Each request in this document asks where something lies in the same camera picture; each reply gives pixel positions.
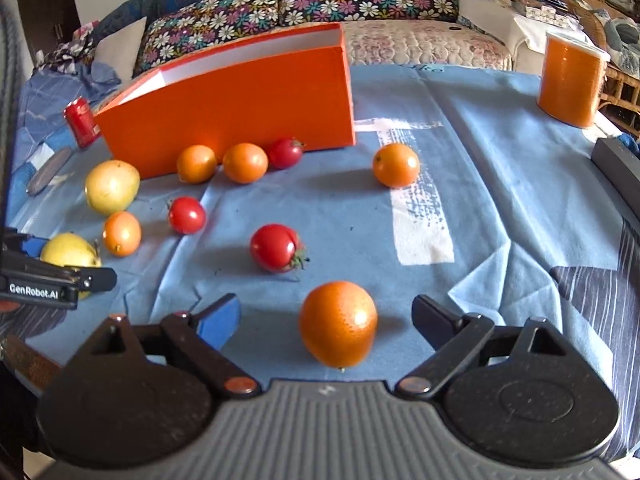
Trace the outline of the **dark grey rectangular box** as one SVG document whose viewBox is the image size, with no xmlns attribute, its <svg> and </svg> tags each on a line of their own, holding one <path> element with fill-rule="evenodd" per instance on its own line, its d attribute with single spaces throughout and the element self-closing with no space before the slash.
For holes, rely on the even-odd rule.
<svg viewBox="0 0 640 480">
<path fill-rule="evenodd" d="M 617 138 L 600 138 L 592 149 L 591 161 L 638 216 L 639 157 Z"/>
</svg>

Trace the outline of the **orange cylindrical container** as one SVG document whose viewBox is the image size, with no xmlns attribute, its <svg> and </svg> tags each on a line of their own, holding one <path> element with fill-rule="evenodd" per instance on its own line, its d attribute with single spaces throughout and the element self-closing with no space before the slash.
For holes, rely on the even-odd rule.
<svg viewBox="0 0 640 480">
<path fill-rule="evenodd" d="M 548 32 L 538 106 L 564 124 L 589 128 L 594 123 L 610 55 L 592 44 Z"/>
</svg>

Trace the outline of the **light blue tablecloth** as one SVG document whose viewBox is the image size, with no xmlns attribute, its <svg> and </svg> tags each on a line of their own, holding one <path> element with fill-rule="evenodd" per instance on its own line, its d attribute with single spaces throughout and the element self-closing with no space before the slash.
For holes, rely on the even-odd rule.
<svg viewBox="0 0 640 480">
<path fill-rule="evenodd" d="M 293 168 L 237 185 L 176 176 L 145 180 L 131 205 L 142 243 L 105 256 L 116 287 L 75 310 L 22 307 L 1 329 L 65 362 L 104 318 L 153 324 L 207 307 L 228 292 L 242 320 L 224 353 L 262 382 L 330 380 L 305 350 L 297 315 L 308 292 L 333 281 L 363 287 L 378 333 L 350 378 L 396 382 L 430 353 L 410 323 L 415 296 L 504 325 L 541 316 L 567 336 L 620 402 L 609 460 L 639 451 L 639 222 L 593 165 L 596 133 L 538 107 L 533 76 L 454 66 L 358 66 L 352 70 L 357 140 L 306 154 Z M 408 145 L 419 177 L 388 188 L 373 174 L 382 146 Z M 206 212 L 182 235 L 170 203 L 189 196 Z M 279 223 L 297 232 L 309 261 L 271 273 L 250 238 Z"/>
</svg>

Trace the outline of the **yellow apple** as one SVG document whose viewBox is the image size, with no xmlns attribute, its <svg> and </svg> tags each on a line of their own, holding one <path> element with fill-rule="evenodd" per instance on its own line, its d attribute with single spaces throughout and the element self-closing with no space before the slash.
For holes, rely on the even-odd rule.
<svg viewBox="0 0 640 480">
<path fill-rule="evenodd" d="M 89 207 L 104 216 L 125 211 L 136 198 L 140 174 L 122 160 L 101 162 L 88 173 L 85 196 Z"/>
</svg>

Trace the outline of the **grey glasses case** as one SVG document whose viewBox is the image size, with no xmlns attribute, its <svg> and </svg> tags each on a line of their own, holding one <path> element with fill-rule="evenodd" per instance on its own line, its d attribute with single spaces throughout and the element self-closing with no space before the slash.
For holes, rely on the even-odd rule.
<svg viewBox="0 0 640 480">
<path fill-rule="evenodd" d="M 51 182 L 73 155 L 70 146 L 64 146 L 43 162 L 27 185 L 27 194 L 36 196 Z"/>
</svg>

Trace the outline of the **white pillow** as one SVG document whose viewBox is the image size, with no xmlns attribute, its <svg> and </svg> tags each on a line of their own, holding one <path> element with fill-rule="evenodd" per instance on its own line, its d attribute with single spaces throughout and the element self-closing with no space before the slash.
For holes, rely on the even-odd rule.
<svg viewBox="0 0 640 480">
<path fill-rule="evenodd" d="M 105 37 L 96 46 L 96 62 L 111 66 L 122 84 L 128 84 L 132 79 L 145 25 L 146 18 L 140 18 Z"/>
</svg>

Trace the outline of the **blue plaid blanket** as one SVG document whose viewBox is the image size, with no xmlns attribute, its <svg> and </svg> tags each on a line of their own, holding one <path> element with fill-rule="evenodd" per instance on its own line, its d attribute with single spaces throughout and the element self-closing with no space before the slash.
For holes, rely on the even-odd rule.
<svg viewBox="0 0 640 480">
<path fill-rule="evenodd" d="M 100 62 L 77 66 L 73 74 L 38 70 L 24 83 L 18 103 L 6 218 L 13 219 L 27 202 L 29 181 L 54 153 L 66 146 L 76 150 L 64 108 L 80 96 L 95 106 L 119 85 L 114 68 Z"/>
</svg>

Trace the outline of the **orange cardboard box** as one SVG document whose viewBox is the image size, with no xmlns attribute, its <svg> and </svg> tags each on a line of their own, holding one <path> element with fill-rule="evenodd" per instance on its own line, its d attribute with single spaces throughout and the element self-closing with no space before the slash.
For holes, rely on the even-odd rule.
<svg viewBox="0 0 640 480">
<path fill-rule="evenodd" d="M 172 174 L 180 153 L 266 146 L 295 138 L 308 151 L 356 142 L 343 29 L 282 28 L 210 47 L 149 70 L 94 115 L 116 159 L 143 179 Z"/>
</svg>

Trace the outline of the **red soda can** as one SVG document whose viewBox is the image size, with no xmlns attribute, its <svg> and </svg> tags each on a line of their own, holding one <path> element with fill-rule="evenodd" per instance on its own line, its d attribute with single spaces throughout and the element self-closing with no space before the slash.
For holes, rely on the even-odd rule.
<svg viewBox="0 0 640 480">
<path fill-rule="evenodd" d="M 89 102 L 82 96 L 78 96 L 66 105 L 63 116 L 81 150 L 88 148 L 99 139 L 100 127 L 94 119 Z"/>
</svg>

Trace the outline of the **left floral cushion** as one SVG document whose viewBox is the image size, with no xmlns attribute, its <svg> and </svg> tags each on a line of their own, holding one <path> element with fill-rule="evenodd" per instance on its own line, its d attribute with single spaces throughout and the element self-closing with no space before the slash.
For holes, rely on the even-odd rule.
<svg viewBox="0 0 640 480">
<path fill-rule="evenodd" d="M 278 0 L 201 0 L 146 28 L 134 76 L 217 44 L 262 34 L 278 24 Z"/>
</svg>

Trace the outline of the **blue cloth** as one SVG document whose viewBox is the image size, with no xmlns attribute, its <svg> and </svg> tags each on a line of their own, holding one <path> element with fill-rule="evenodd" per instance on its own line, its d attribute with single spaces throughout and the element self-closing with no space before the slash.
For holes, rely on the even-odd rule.
<svg viewBox="0 0 640 480">
<path fill-rule="evenodd" d="M 621 133 L 617 139 L 623 143 L 636 157 L 640 157 L 640 145 L 634 136 L 629 133 Z"/>
</svg>

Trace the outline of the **quilted sofa bed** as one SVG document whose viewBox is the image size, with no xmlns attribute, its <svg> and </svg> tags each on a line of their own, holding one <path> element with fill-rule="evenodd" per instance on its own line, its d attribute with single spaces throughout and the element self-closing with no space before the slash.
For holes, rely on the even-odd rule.
<svg viewBox="0 0 640 480">
<path fill-rule="evenodd" d="M 146 18 L 146 30 L 161 16 L 199 1 L 128 0 L 94 24 L 88 37 L 89 54 L 96 54 L 96 46 L 102 39 L 140 18 Z M 460 14 L 452 23 L 427 20 L 316 23 L 341 25 L 348 62 L 352 65 L 436 63 L 495 70 L 510 70 L 513 65 L 508 48 L 500 40 L 466 24 Z M 316 23 L 284 26 L 279 23 L 278 6 L 278 24 L 269 32 Z"/>
</svg>

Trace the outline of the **small orange tangerine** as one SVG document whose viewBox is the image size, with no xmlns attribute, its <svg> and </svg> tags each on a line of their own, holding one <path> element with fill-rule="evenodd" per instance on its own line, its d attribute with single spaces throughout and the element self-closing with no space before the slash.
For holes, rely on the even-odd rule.
<svg viewBox="0 0 640 480">
<path fill-rule="evenodd" d="M 304 346 L 317 361 L 327 367 L 349 368 L 370 353 L 378 328 L 378 310 L 359 285 L 329 282 L 307 295 L 298 326 Z"/>
<path fill-rule="evenodd" d="M 388 188 L 405 188 L 416 182 L 420 174 L 420 158 L 402 143 L 382 146 L 373 157 L 372 171 L 376 180 Z"/>
<path fill-rule="evenodd" d="M 187 184 L 200 184 L 210 180 L 217 170 L 215 152 L 206 145 L 196 144 L 183 150 L 177 159 L 179 179 Z"/>
<path fill-rule="evenodd" d="M 239 143 L 226 151 L 222 168 L 231 181 L 250 184 L 265 175 L 268 169 L 268 157 L 266 152 L 256 144 Z"/>
<path fill-rule="evenodd" d="M 116 257 L 132 255 L 140 246 L 142 229 L 138 219 L 128 211 L 111 214 L 103 226 L 103 243 Z"/>
</svg>

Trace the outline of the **red cherry tomato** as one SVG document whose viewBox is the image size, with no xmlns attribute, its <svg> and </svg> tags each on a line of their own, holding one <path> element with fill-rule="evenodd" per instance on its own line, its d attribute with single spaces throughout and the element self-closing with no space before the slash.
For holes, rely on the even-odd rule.
<svg viewBox="0 0 640 480">
<path fill-rule="evenodd" d="M 303 144 L 294 138 L 281 138 L 265 148 L 269 166 L 275 170 L 285 170 L 297 165 L 303 157 Z"/>
<path fill-rule="evenodd" d="M 303 269 L 309 261 L 297 232 L 279 223 L 266 224 L 253 234 L 250 254 L 258 266 L 271 273 Z"/>
<path fill-rule="evenodd" d="M 205 226 L 206 212 L 195 198 L 177 197 L 170 203 L 168 222 L 179 234 L 194 234 Z"/>
</svg>

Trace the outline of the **yellow green pear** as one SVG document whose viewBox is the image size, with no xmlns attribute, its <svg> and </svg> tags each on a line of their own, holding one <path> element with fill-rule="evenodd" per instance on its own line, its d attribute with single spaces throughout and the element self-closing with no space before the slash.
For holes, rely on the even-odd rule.
<svg viewBox="0 0 640 480">
<path fill-rule="evenodd" d="M 88 242 L 72 232 L 60 233 L 48 240 L 40 252 L 40 260 L 56 266 L 102 266 L 96 241 Z"/>
</svg>

